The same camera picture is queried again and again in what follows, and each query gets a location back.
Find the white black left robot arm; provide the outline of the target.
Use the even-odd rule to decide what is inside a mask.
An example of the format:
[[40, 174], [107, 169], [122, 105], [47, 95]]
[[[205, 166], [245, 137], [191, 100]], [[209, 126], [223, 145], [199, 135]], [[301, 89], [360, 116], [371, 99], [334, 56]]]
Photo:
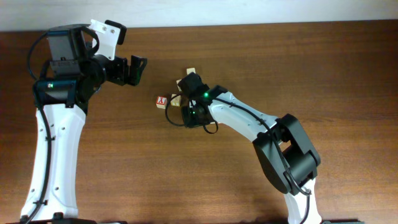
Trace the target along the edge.
[[21, 223], [80, 223], [75, 181], [78, 145], [88, 102], [105, 82], [139, 84], [147, 59], [117, 57], [126, 27], [91, 21], [42, 34], [51, 57], [34, 77], [37, 147]]

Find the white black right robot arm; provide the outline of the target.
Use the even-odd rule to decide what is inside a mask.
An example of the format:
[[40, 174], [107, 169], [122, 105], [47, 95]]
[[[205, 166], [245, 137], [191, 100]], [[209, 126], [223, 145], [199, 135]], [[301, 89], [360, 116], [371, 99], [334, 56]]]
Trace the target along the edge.
[[284, 195], [289, 223], [321, 223], [315, 199], [320, 156], [295, 116], [262, 113], [222, 86], [210, 88], [190, 73], [178, 84], [188, 104], [182, 107], [187, 128], [225, 124], [252, 142], [263, 173]]

